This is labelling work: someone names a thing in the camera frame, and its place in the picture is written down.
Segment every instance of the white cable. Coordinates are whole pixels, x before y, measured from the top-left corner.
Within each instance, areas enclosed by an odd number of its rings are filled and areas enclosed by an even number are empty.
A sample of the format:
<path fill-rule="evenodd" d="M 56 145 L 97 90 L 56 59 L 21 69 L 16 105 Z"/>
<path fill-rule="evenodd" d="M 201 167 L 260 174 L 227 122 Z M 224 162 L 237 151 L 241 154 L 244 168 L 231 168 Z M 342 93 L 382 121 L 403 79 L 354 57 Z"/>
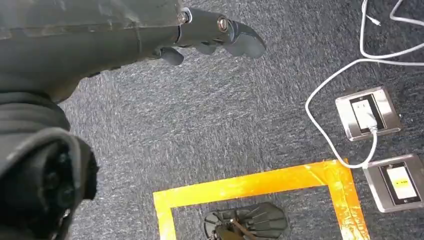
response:
<path fill-rule="evenodd" d="M 311 103 L 312 99 L 315 97 L 315 95 L 323 88 L 325 87 L 325 85 L 327 85 L 331 80 L 333 80 L 335 77 L 337 77 L 338 75 L 340 75 L 341 73 L 343 73 L 344 71 L 346 71 L 347 69 L 351 68 L 352 66 L 358 64 L 358 63 L 364 63 L 364 62 L 371 62 L 371 63 L 381 63 L 381 64 L 389 64 L 389 65 L 397 65 L 397 66 L 419 66 L 419 67 L 424 67 L 424 62 L 399 62 L 399 61 L 388 61 L 388 60 L 379 60 L 379 59 L 368 59 L 368 58 L 361 58 L 361 59 L 357 59 L 351 63 L 349 63 L 348 65 L 344 66 L 342 69 L 338 70 L 337 72 L 335 72 L 333 75 L 331 75 L 329 78 L 327 78 L 324 82 L 321 83 L 321 85 L 319 85 L 312 93 L 311 95 L 308 97 L 308 99 L 306 100 L 305 103 L 305 110 L 306 110 L 306 114 L 308 115 L 309 119 L 312 121 L 312 123 L 315 125 L 315 127 L 321 132 L 321 134 L 324 136 L 325 140 L 327 140 L 328 145 L 331 147 L 331 150 L 333 151 L 334 155 L 337 157 L 337 159 L 340 161 L 340 163 L 350 169 L 358 169 L 358 168 L 362 168 L 363 166 L 367 165 L 371 158 L 374 155 L 374 152 L 376 150 L 377 147 L 377 133 L 373 132 L 373 143 L 372 143 L 372 148 L 371 148 L 371 152 L 369 153 L 368 157 L 366 158 L 366 160 L 364 162 L 362 162 L 361 164 L 357 164 L 357 165 L 350 165 L 347 164 L 339 155 L 339 153 L 337 152 L 336 148 L 334 147 L 331 139 L 329 138 L 329 136 L 327 135 L 327 133 L 323 130 L 323 128 L 318 124 L 318 122 L 315 120 L 315 118 L 312 116 L 311 111 L 309 110 L 309 104 Z"/>
<path fill-rule="evenodd" d="M 366 11 L 367 11 L 367 3 L 366 3 L 365 1 L 363 1 L 363 2 L 362 2 L 362 14 L 365 14 L 365 13 L 366 13 Z M 377 19 L 375 19 L 375 18 L 372 18 L 372 17 L 370 17 L 370 16 L 368 16 L 368 15 L 366 15 L 366 14 L 365 14 L 365 16 L 366 16 L 369 20 L 371 20 L 371 22 L 372 22 L 373 24 L 378 25 L 378 26 L 381 26 L 381 25 L 382 25 L 382 23 L 381 23 L 379 20 L 377 20 Z"/>
<path fill-rule="evenodd" d="M 403 1 L 404 0 L 399 0 L 396 3 L 396 5 L 394 6 L 393 10 L 391 10 L 391 12 L 389 14 L 390 19 L 391 20 L 395 20 L 395 21 L 399 21 L 399 22 L 420 25 L 420 26 L 423 26 L 424 27 L 424 21 L 419 21 L 419 20 L 415 20 L 415 19 L 410 19 L 410 18 L 395 16 L 396 11 L 398 10 L 399 6 L 401 5 L 401 3 Z"/>
<path fill-rule="evenodd" d="M 401 3 L 404 0 L 399 0 L 396 5 L 394 6 L 393 10 L 390 13 L 390 18 L 394 21 L 399 21 L 399 22 L 405 22 L 405 23 L 410 23 L 410 24 L 416 24 L 416 25 L 421 25 L 424 26 L 424 22 L 423 21 L 419 21 L 419 20 L 415 20 L 415 19 L 409 19 L 409 18 L 404 18 L 404 17 L 397 17 L 394 16 L 396 10 L 399 8 L 399 6 L 401 5 Z M 424 48 L 424 43 L 421 43 L 419 45 L 416 45 L 414 47 L 408 48 L 406 50 L 403 51 L 399 51 L 399 52 L 395 52 L 395 53 L 391 53 L 391 54 L 385 54 L 385 55 L 371 55 L 365 52 L 364 49 L 364 32 L 365 32 L 365 22 L 367 20 L 367 5 L 368 5 L 368 0 L 363 0 L 362 3 L 362 22 L 360 25 L 360 37 L 359 37 L 359 50 L 360 53 L 369 59 L 390 59 L 390 58 L 394 58 L 394 57 L 399 57 L 405 54 L 409 54 L 412 53 L 414 51 L 417 51 L 419 49 Z"/>
<path fill-rule="evenodd" d="M 416 25 L 424 26 L 424 22 L 415 20 L 415 19 L 409 19 L 404 17 L 397 17 L 395 16 L 396 10 L 399 8 L 403 0 L 399 0 L 397 4 L 394 6 L 393 10 L 390 13 L 390 18 L 394 21 L 400 21 L 405 23 L 411 23 Z M 424 47 L 424 43 L 417 45 L 415 47 L 406 49 L 404 51 L 392 53 L 392 54 L 386 54 L 386 55 L 370 55 L 367 54 L 364 51 L 364 32 L 365 32 L 365 23 L 367 18 L 369 18 L 374 24 L 380 25 L 380 22 L 370 16 L 367 15 L 367 4 L 368 0 L 363 0 L 362 2 L 362 22 L 360 26 L 360 37 L 359 37 L 359 50 L 361 54 L 366 58 L 357 59 L 348 65 L 344 66 L 342 69 L 335 72 L 333 75 L 331 75 L 329 78 L 327 78 L 324 82 L 322 82 L 308 97 L 305 103 L 305 110 L 309 117 L 309 119 L 312 121 L 312 123 L 315 125 L 315 127 L 321 132 L 321 134 L 324 136 L 325 140 L 328 142 L 329 146 L 331 147 L 331 150 L 333 151 L 334 155 L 337 157 L 338 161 L 345 167 L 350 169 L 357 169 L 357 168 L 363 168 L 364 166 L 368 165 L 368 163 L 373 158 L 373 155 L 376 151 L 377 147 L 377 129 L 375 127 L 370 127 L 370 131 L 372 133 L 373 141 L 372 141 L 372 147 L 371 151 L 368 154 L 368 157 L 365 159 L 364 162 L 360 164 L 350 165 L 347 164 L 339 155 L 336 148 L 334 147 L 331 139 L 327 135 L 327 133 L 323 130 L 323 128 L 318 124 L 318 122 L 315 120 L 315 118 L 312 116 L 311 111 L 309 110 L 309 104 L 311 103 L 312 99 L 315 97 L 315 95 L 325 86 L 327 85 L 331 80 L 333 80 L 335 77 L 346 71 L 347 69 L 351 68 L 352 66 L 358 64 L 358 63 L 364 63 L 364 62 L 370 62 L 370 63 L 381 63 L 381 64 L 389 64 L 389 65 L 397 65 L 397 66 L 417 66 L 417 67 L 424 67 L 424 62 L 400 62 L 400 61 L 389 61 L 389 60 L 382 60 L 382 59 L 388 59 L 388 58 L 394 58 L 399 57 L 401 55 L 405 55 L 408 53 L 412 53 L 416 50 L 419 50 Z"/>

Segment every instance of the yellow tape square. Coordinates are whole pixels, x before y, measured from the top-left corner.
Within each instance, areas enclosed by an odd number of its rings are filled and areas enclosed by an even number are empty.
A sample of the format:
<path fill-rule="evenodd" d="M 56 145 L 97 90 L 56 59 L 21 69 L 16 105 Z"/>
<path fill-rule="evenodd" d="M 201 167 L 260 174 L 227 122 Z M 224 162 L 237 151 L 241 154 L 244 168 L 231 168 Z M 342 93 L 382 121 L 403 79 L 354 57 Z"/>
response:
<path fill-rule="evenodd" d="M 172 208 L 320 186 L 328 186 L 343 240 L 369 240 L 352 172 L 336 160 L 154 192 L 160 240 L 177 240 Z"/>

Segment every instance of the black object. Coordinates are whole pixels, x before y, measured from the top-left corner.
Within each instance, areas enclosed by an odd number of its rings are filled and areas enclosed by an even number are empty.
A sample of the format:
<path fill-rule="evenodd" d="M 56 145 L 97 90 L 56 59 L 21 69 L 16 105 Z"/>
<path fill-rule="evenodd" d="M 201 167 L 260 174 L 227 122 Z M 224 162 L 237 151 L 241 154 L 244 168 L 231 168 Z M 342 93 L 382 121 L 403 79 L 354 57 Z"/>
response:
<path fill-rule="evenodd" d="M 275 240 L 288 228 L 283 210 L 270 202 L 216 210 L 204 218 L 204 232 L 208 240 L 249 240 L 231 220 L 237 221 L 257 240 Z"/>
<path fill-rule="evenodd" d="M 388 169 L 395 169 L 395 168 L 402 168 L 404 167 L 406 170 L 406 173 L 408 174 L 409 180 L 411 180 L 411 174 L 408 170 L 407 165 L 405 162 L 398 162 L 390 165 L 381 166 L 380 172 L 383 176 L 383 179 L 385 181 L 385 185 L 387 186 L 388 192 L 390 193 L 391 200 L 393 201 L 393 204 L 395 205 L 402 205 L 402 204 L 409 204 L 409 203 L 415 203 L 415 202 L 421 202 L 421 198 L 418 195 L 417 188 L 415 187 L 415 184 L 413 181 L 410 181 L 410 184 L 413 187 L 413 190 L 415 191 L 416 196 L 414 197 L 408 197 L 399 199 L 398 195 L 396 194 L 395 187 L 393 186 L 393 182 L 390 180 L 389 174 L 387 172 Z"/>

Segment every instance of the metal outlet cover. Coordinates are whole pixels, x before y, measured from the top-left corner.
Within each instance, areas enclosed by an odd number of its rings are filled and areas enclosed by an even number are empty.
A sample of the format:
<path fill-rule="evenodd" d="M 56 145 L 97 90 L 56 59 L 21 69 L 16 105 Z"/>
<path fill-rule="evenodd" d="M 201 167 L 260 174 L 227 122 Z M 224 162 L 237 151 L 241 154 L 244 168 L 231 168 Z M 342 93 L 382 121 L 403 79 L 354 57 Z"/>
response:
<path fill-rule="evenodd" d="M 381 167 L 404 163 L 415 186 L 420 201 L 396 205 L 388 190 L 388 186 L 381 172 Z M 392 157 L 384 160 L 372 161 L 363 168 L 366 180 L 371 189 L 377 208 L 382 213 L 390 213 L 408 209 L 424 208 L 424 166 L 416 154 Z"/>
<path fill-rule="evenodd" d="M 338 114 L 350 141 L 364 140 L 372 138 L 371 132 L 362 133 L 355 112 L 350 100 L 357 99 L 367 95 L 373 95 L 375 105 L 380 113 L 385 128 L 379 129 L 377 135 L 387 135 L 399 132 L 402 129 L 401 121 L 393 106 L 392 100 L 385 87 L 375 87 L 365 91 L 360 91 L 347 96 L 339 97 L 335 100 Z"/>

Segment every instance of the electrical outlet plate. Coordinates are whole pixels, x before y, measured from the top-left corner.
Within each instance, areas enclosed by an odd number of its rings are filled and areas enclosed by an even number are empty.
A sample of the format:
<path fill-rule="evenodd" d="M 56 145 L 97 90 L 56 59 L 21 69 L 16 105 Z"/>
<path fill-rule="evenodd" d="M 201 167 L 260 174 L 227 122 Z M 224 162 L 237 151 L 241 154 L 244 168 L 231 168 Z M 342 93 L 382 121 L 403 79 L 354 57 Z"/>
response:
<path fill-rule="evenodd" d="M 424 166 L 416 154 L 372 161 L 363 172 L 380 212 L 424 208 Z"/>
<path fill-rule="evenodd" d="M 347 96 L 339 97 L 335 100 L 338 114 L 350 141 L 358 141 L 372 138 L 373 135 L 368 129 L 361 129 L 355 111 L 353 109 L 354 102 L 362 99 L 369 99 L 372 102 L 374 116 L 379 124 L 377 135 L 387 135 L 399 132 L 401 121 L 395 111 L 389 93 L 383 86 L 357 92 Z"/>

